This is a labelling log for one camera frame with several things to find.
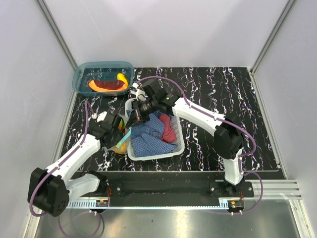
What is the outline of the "clear zip top bag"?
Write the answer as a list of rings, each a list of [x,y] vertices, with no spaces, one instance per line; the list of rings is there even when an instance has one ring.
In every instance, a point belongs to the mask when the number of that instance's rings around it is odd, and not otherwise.
[[[124,130],[121,130],[124,137],[117,143],[116,147],[119,147],[121,144],[123,143],[126,143],[127,144],[127,147],[129,146],[129,143],[130,143],[130,135],[131,135],[131,130],[130,128],[126,128],[126,123],[128,121],[128,117],[127,116],[124,116],[124,115],[120,115],[122,117],[122,120],[124,121]],[[110,148],[110,149],[106,149],[106,148],[103,148],[105,151],[113,151],[113,148]]]

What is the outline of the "fake yellow banana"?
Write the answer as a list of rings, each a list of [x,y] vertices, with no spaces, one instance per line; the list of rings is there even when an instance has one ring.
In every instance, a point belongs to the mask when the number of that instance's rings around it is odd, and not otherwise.
[[[117,80],[122,81],[127,87],[129,86],[129,83],[123,73],[117,74]]]

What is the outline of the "fake carrot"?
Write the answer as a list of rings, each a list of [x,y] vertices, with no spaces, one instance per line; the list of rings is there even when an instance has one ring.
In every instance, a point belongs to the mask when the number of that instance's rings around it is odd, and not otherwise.
[[[120,81],[120,80],[116,80],[116,81],[92,80],[89,82],[88,85],[95,92],[123,91],[128,88],[128,86],[123,81]]]

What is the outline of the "fake yellow lemon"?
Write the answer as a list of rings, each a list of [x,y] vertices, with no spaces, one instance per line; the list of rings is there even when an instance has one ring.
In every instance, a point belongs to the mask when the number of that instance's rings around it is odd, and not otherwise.
[[[117,154],[126,154],[127,153],[127,144],[123,143],[119,147],[114,146],[113,151]]]

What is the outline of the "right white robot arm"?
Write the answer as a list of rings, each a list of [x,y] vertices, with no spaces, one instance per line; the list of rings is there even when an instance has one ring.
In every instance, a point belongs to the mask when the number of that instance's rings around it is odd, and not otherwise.
[[[136,98],[131,102],[132,109],[126,126],[146,123],[151,113],[160,111],[201,127],[213,136],[214,150],[223,159],[224,182],[221,190],[229,196],[238,196],[244,182],[242,157],[249,155],[243,153],[243,142],[247,136],[255,148],[255,140],[236,124],[236,116],[225,116],[198,106],[186,98],[182,89],[168,92],[160,86],[158,79],[158,76],[149,76],[133,83]]]

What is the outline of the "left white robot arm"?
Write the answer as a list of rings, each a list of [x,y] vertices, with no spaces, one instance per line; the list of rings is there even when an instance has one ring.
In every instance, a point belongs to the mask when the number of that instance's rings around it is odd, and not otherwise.
[[[34,208],[57,217],[68,203],[85,194],[102,196],[107,192],[107,177],[94,171],[73,179],[75,172],[102,148],[110,149],[124,137],[124,121],[119,115],[103,112],[91,119],[79,141],[46,169],[36,168],[30,176],[27,201]]]

